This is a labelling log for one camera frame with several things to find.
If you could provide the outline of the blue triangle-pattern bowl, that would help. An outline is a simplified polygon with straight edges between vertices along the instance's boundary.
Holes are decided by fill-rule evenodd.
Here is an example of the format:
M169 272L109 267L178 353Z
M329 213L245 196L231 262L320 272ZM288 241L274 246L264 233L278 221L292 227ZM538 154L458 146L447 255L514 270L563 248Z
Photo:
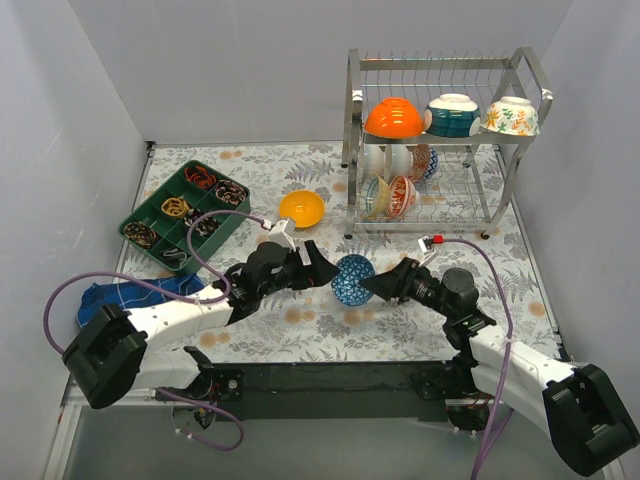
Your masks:
M360 281L376 275L373 264L364 256L349 254L336 264L339 272L331 282L335 298L347 307L366 304L373 293L360 285Z

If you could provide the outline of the yellow bowl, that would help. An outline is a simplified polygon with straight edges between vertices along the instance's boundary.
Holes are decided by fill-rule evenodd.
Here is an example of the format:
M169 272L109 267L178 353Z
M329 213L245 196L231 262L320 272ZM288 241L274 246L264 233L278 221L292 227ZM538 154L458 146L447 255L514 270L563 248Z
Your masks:
M282 198L279 205L280 217L293 220L299 229L318 224L324 214L324 201L316 192L310 190L292 191Z

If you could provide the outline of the red and white floral bowl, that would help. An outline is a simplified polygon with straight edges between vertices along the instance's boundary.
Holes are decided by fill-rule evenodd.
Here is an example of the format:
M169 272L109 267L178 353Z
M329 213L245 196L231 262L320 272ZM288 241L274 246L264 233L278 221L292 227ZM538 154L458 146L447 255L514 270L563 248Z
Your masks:
M405 216L416 204L418 192L406 176L395 176L389 185L389 201L386 213L391 218Z

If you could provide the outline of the blue zigzag red-inside bowl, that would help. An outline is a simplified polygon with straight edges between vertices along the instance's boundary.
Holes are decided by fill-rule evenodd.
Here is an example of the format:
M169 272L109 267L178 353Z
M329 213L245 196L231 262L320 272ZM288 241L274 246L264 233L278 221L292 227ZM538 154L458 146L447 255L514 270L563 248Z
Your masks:
M416 183L431 179L439 167L436 150L428 144L417 145L412 151L412 168L409 179Z

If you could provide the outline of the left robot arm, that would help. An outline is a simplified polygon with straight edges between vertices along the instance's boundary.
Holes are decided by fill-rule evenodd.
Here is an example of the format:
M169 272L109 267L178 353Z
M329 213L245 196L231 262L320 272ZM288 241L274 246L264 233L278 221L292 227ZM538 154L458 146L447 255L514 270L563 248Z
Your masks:
M212 390L211 362L196 347L172 349L171 344L243 320L258 311L263 298L281 290L322 287L338 272L314 241L302 249L263 242L226 272L229 297L217 282L154 306L105 305L67 347L63 363L94 409L141 388L168 387L200 400Z

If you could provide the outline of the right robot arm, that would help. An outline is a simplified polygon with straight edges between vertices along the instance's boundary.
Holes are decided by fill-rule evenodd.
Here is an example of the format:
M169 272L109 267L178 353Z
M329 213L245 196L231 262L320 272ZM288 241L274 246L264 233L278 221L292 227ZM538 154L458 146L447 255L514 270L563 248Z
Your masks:
M639 431L606 373L575 366L510 341L478 306L472 274L450 268L435 278L405 258L361 286L385 299L414 300L445 318L458 354L454 389L464 397L490 393L539 427L575 473L590 476L639 444Z

